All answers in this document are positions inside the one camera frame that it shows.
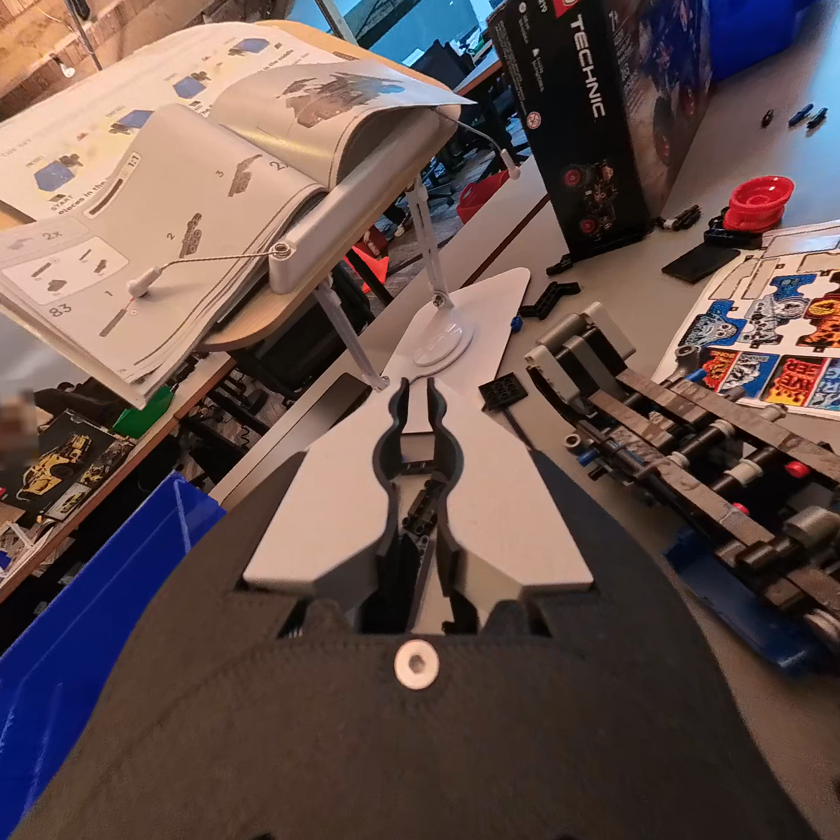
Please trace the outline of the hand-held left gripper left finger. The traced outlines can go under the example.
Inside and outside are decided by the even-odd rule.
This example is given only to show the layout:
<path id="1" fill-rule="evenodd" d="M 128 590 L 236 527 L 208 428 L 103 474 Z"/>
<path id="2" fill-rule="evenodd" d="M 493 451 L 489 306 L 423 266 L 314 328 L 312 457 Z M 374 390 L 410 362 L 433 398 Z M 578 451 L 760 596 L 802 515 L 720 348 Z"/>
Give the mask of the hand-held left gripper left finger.
<path id="1" fill-rule="evenodd" d="M 243 572 L 250 590 L 359 609 L 364 631 L 403 631 L 401 438 L 408 381 L 392 381 L 311 444 Z"/>

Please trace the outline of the black connector assembly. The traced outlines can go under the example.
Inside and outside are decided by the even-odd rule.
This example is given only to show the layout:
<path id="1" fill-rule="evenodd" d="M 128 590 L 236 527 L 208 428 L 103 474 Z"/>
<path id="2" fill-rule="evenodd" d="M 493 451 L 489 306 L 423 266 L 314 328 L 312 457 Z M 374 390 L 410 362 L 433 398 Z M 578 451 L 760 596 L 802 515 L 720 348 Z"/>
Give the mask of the black connector assembly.
<path id="1" fill-rule="evenodd" d="M 400 490 L 404 480 L 417 477 L 423 478 L 423 485 L 410 500 L 402 518 L 397 543 L 400 549 L 409 542 L 417 548 L 429 537 L 436 526 L 438 501 L 446 486 L 446 476 L 434 457 L 403 461 L 392 483 Z"/>

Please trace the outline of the toy truck chassis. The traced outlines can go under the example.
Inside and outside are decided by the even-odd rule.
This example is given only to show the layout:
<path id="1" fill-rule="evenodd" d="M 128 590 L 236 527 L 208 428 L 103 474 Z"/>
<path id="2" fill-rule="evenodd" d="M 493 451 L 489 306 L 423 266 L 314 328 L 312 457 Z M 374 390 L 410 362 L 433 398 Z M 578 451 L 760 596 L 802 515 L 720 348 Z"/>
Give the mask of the toy truck chassis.
<path id="1" fill-rule="evenodd" d="M 556 323 L 525 354 L 537 390 L 572 426 L 565 446 L 672 510 L 741 583 L 838 654 L 839 460 L 784 425 L 781 406 L 742 405 L 703 383 L 697 348 L 656 383 L 627 363 L 635 348 L 600 303 Z"/>

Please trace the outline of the black plate with rod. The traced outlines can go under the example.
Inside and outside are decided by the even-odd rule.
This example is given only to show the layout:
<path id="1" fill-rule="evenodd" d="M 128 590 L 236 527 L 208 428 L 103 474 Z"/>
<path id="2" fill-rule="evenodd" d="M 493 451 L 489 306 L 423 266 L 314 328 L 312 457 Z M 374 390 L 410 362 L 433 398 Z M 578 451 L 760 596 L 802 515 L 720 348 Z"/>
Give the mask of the black plate with rod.
<path id="1" fill-rule="evenodd" d="M 495 380 L 479 385 L 479 395 L 482 399 L 481 410 L 491 415 L 501 415 L 507 421 L 510 430 L 532 452 L 539 451 L 530 436 L 522 428 L 511 412 L 511 407 L 529 395 L 527 389 L 514 373 L 504 374 Z"/>

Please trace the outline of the white book stand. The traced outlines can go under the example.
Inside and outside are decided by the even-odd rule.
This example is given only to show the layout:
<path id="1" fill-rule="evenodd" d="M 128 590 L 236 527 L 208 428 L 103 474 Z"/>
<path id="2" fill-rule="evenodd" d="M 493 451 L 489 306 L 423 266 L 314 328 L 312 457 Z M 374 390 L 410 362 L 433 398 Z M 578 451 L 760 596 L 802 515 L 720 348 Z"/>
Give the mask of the white book stand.
<path id="1" fill-rule="evenodd" d="M 265 256 L 268 258 L 269 287 L 277 295 L 292 293 L 300 284 L 318 281 L 313 288 L 315 298 L 360 367 L 363 379 L 376 391 L 383 391 L 389 381 L 386 376 L 377 373 L 363 350 L 331 287 L 329 273 L 351 250 L 353 241 L 358 237 L 358 234 L 352 234 L 351 224 L 360 222 L 364 213 L 372 214 L 379 203 L 390 203 L 388 188 L 405 186 L 413 229 L 426 270 L 433 314 L 418 337 L 409 344 L 408 351 L 403 353 L 397 378 L 412 383 L 441 372 L 467 351 L 475 326 L 462 319 L 451 300 L 440 265 L 424 179 L 417 174 L 414 184 L 407 182 L 414 170 L 408 154 L 412 151 L 424 161 L 432 155 L 432 151 L 423 150 L 423 143 L 435 150 L 452 135 L 449 129 L 465 128 L 466 125 L 449 111 L 460 103 L 471 105 L 470 101 L 459 97 L 449 104 L 433 103 L 430 107 L 417 103 L 411 108 L 410 119 L 403 127 L 384 140 L 288 234 L 264 247 L 263 251 L 174 259 L 131 279 L 127 284 L 130 297 L 135 299 L 145 295 L 164 270 L 179 264 Z"/>

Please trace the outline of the green plastic item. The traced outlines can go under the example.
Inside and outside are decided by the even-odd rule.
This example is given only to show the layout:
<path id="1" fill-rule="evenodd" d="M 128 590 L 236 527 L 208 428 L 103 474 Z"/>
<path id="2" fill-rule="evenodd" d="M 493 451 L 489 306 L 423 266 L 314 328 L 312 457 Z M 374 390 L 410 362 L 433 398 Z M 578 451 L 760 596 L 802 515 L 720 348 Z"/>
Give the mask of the green plastic item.
<path id="1" fill-rule="evenodd" d="M 142 438 L 165 415 L 174 400 L 174 396 L 175 393 L 171 387 L 161 386 L 144 408 L 124 410 L 111 426 L 111 434 L 132 440 Z"/>

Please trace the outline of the blue fender panel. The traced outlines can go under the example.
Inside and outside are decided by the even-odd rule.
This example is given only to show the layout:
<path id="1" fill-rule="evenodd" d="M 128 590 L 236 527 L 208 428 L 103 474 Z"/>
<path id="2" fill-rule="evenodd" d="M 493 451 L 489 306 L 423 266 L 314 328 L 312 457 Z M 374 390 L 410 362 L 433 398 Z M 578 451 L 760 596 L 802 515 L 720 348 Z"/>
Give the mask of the blue fender panel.
<path id="1" fill-rule="evenodd" d="M 836 657 L 812 630 L 762 603 L 691 527 L 664 553 L 682 585 L 753 653 L 788 677 L 834 670 Z"/>

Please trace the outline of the yellow vehicle printed box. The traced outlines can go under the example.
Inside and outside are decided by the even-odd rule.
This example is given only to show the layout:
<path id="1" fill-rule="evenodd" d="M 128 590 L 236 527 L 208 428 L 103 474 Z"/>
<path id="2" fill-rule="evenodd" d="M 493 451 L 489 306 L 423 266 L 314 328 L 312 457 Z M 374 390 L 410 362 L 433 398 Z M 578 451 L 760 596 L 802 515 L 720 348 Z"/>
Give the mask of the yellow vehicle printed box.
<path id="1" fill-rule="evenodd" d="M 65 411 L 38 436 L 31 465 L 2 471 L 1 501 L 32 518 L 63 522 L 114 474 L 134 445 L 131 438 Z"/>

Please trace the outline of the blue plastic bin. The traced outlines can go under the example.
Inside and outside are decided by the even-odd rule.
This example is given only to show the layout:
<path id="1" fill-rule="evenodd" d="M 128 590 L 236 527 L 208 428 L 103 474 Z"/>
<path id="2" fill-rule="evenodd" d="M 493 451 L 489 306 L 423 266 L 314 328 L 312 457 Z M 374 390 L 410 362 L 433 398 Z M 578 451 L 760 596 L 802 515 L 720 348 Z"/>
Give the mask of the blue plastic bin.
<path id="1" fill-rule="evenodd" d="M 171 473 L 1 660 L 1 838 L 88 724 L 154 595 L 225 510 Z"/>
<path id="2" fill-rule="evenodd" d="M 789 48 L 813 1 L 709 1 L 712 79 L 723 81 Z"/>

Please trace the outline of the colourful sticker sheet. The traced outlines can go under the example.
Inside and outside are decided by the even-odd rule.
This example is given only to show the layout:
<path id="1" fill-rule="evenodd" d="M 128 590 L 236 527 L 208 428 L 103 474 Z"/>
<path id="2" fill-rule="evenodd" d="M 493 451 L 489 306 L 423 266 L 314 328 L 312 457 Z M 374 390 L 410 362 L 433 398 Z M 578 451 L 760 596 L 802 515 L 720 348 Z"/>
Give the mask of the colourful sticker sheet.
<path id="1" fill-rule="evenodd" d="M 839 419 L 839 222 L 763 236 L 761 250 L 711 276 L 654 373 L 676 372 L 676 350 L 697 348 L 702 383 L 743 404 Z"/>

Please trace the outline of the black flat tile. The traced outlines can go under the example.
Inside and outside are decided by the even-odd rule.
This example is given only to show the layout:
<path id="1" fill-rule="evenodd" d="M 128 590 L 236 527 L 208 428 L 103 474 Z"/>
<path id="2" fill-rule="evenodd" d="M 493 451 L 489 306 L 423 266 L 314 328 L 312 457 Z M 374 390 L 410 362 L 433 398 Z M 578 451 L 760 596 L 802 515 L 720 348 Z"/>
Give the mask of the black flat tile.
<path id="1" fill-rule="evenodd" d="M 672 260 L 661 270 L 667 277 L 694 285 L 739 257 L 741 251 L 737 248 L 704 243 Z"/>

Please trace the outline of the red plastic bin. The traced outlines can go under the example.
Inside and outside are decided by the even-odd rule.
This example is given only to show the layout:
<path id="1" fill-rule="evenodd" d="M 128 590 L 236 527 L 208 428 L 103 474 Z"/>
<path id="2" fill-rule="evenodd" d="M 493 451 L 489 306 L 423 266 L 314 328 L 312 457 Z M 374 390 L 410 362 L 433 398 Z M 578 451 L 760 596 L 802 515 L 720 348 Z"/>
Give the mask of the red plastic bin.
<path id="1" fill-rule="evenodd" d="M 466 185 L 456 207 L 462 225 L 466 225 L 509 179 L 510 173 L 504 170 Z"/>

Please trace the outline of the black short beam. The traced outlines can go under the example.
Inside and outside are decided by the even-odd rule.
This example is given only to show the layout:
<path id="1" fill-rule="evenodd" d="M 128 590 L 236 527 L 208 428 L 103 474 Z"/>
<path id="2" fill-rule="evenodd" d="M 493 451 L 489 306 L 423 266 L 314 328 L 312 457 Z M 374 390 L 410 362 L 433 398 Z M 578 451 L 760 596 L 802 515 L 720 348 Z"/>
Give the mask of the black short beam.
<path id="1" fill-rule="evenodd" d="M 728 229 L 723 226 L 709 227 L 704 233 L 703 240 L 705 245 L 719 248 L 757 250 L 763 247 L 761 233 Z"/>

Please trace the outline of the open instruction booklet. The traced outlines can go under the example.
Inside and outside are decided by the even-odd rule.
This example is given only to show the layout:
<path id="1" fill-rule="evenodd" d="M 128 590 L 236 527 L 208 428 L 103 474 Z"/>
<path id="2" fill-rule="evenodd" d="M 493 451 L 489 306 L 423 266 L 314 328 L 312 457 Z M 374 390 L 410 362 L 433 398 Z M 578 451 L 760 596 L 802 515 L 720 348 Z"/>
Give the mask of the open instruction booklet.
<path id="1" fill-rule="evenodd" d="M 325 280 L 471 101 L 266 24 L 186 29 L 2 125 L 2 311 L 142 408 L 246 297 Z"/>

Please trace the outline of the red wheel hub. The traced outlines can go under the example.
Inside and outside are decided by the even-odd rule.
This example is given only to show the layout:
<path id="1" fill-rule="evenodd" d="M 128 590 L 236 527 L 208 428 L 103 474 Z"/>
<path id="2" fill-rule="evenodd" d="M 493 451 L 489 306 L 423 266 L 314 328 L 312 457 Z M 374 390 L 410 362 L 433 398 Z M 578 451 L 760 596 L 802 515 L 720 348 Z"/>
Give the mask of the red wheel hub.
<path id="1" fill-rule="evenodd" d="M 782 219 L 795 183 L 781 175 L 764 175 L 737 186 L 731 193 L 723 227 L 730 231 L 764 234 Z"/>

